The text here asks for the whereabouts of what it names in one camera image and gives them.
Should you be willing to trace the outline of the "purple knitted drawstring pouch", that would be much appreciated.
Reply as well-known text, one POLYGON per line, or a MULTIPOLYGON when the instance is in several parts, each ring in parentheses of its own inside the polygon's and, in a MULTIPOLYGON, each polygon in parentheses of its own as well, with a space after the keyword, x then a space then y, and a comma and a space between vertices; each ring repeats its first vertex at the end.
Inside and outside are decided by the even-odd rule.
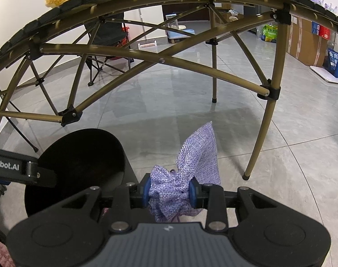
POLYGON ((220 185, 217 143, 212 122, 201 126, 183 143, 176 170, 155 165, 150 174, 149 206, 158 223, 170 223, 180 216, 197 216, 201 209, 189 202, 189 182, 220 185))

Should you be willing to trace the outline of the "black round trash bin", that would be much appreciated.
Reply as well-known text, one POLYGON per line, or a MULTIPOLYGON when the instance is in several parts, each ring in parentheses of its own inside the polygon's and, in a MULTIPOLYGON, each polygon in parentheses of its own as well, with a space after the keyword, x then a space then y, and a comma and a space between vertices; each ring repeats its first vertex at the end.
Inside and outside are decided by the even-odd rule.
POLYGON ((40 155, 38 167, 38 182, 25 188, 29 217, 92 186, 112 191, 138 182, 122 144, 104 129, 66 134, 40 155))

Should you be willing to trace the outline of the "green snack bag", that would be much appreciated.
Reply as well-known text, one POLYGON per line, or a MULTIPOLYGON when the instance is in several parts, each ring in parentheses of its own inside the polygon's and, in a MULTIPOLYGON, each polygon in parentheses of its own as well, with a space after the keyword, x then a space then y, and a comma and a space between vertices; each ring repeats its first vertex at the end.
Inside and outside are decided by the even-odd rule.
POLYGON ((276 43, 278 37, 278 27, 276 25, 264 25, 262 28, 261 40, 276 43))

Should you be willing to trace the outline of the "large brown cardboard box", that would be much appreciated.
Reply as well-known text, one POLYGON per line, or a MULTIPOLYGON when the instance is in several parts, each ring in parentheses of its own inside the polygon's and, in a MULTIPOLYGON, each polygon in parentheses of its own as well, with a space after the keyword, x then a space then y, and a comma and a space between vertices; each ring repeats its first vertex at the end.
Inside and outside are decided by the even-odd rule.
POLYGON ((306 66, 322 67, 330 36, 327 27, 292 15, 286 52, 306 66))

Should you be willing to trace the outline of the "blue shopping bag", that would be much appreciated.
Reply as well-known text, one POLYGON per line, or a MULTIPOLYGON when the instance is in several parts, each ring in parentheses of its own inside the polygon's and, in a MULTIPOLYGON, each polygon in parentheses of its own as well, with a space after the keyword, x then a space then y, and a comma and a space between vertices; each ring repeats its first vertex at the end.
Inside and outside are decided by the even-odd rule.
POLYGON ((328 71, 338 79, 338 52, 328 49, 328 71))

